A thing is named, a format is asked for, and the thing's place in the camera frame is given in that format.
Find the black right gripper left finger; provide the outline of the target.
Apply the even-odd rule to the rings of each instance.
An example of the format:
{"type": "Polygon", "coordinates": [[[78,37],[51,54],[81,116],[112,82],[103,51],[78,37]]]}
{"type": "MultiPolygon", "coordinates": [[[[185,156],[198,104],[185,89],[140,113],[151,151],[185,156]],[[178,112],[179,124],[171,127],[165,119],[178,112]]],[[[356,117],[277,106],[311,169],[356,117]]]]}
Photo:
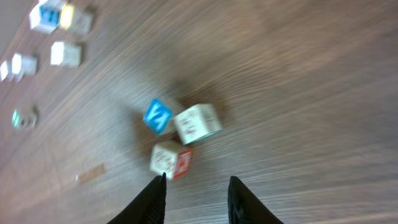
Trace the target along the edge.
{"type": "Polygon", "coordinates": [[[108,224],[164,224],[166,173],[158,175],[108,224]]]}

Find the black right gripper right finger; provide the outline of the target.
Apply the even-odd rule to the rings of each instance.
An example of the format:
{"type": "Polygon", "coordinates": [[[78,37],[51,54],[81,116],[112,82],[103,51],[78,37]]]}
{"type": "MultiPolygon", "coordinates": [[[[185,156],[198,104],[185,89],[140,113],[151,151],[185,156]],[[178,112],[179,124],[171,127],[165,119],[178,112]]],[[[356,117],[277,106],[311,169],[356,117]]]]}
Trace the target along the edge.
{"type": "Polygon", "coordinates": [[[228,185],[229,224],[283,224],[236,176],[228,185]]]}

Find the green side animal block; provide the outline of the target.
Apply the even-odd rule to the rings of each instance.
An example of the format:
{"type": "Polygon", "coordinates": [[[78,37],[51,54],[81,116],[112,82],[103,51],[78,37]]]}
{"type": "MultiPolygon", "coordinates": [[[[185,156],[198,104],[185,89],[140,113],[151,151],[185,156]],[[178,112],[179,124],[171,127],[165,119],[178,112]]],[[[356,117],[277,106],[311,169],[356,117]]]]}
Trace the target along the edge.
{"type": "Polygon", "coordinates": [[[193,149],[176,141],[162,141],[152,148],[150,170],[156,174],[166,173],[166,178],[177,179],[190,168],[193,149]]]}

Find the blue 2 number block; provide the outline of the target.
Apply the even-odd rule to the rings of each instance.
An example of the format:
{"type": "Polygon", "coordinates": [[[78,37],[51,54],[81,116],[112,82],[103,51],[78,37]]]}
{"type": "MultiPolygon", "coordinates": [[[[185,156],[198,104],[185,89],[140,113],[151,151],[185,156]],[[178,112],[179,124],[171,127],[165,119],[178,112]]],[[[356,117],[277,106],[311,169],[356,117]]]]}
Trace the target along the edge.
{"type": "Polygon", "coordinates": [[[173,98],[155,98],[146,111],[143,121],[157,135],[176,132],[174,117],[185,108],[173,98]]]}

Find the green Z letter block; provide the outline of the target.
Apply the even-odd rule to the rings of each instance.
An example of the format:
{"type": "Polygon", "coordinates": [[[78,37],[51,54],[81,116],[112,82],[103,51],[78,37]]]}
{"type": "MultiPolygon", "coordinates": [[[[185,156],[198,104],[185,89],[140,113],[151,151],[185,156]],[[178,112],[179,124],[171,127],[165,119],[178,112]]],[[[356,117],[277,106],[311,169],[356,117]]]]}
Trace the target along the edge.
{"type": "Polygon", "coordinates": [[[174,123],[184,145],[205,139],[223,129],[215,107],[208,103],[191,106],[176,115],[174,123]]]}

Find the yellow K letter block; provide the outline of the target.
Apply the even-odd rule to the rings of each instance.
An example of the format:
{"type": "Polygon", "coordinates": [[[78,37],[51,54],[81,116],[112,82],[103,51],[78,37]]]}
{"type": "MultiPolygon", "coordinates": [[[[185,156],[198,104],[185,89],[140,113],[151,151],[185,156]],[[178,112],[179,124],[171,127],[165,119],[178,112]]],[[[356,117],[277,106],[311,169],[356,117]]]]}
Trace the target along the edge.
{"type": "Polygon", "coordinates": [[[80,35],[91,30],[93,14],[77,8],[74,4],[65,4],[60,11],[59,28],[80,35]]]}

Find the red side bird block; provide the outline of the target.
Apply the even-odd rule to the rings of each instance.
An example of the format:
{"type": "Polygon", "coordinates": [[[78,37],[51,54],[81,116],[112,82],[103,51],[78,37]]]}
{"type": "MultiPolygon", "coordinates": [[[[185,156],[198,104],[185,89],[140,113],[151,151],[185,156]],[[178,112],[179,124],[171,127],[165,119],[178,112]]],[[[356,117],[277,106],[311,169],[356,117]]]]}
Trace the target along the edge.
{"type": "Polygon", "coordinates": [[[38,3],[29,13],[30,29],[51,34],[58,28],[64,0],[38,0],[38,3]]]}

